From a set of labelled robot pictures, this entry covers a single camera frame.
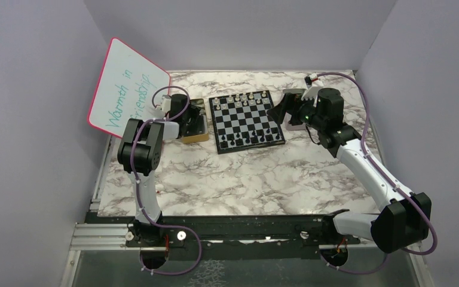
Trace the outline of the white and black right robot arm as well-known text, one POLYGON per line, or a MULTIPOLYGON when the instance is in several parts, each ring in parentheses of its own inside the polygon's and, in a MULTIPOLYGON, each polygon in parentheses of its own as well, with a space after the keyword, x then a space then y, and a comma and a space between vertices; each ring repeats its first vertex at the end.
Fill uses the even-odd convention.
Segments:
POLYGON ((344 236, 356 236, 373 241, 387 254, 426 239, 430 198, 413 193, 371 158, 362 136, 344 121, 344 106, 339 90, 310 87, 285 90, 281 101, 267 111, 278 125, 290 115, 294 123, 316 130, 319 144, 349 168, 378 207, 378 214, 339 210, 328 215, 321 227, 322 238, 336 243, 344 236))

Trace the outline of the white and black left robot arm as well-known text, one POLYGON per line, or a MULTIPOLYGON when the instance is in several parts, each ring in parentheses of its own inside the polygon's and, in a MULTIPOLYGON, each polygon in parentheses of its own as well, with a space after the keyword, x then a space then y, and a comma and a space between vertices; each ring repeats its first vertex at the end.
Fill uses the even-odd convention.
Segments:
POLYGON ((164 237, 155 189, 155 170, 160 163, 163 141, 184 137, 201 118, 200 109, 192 106, 185 94, 164 96, 163 105, 167 107, 164 118, 128 120, 117 152, 118 162, 134 182, 136 214, 131 232, 137 241, 152 246, 161 243, 164 237))

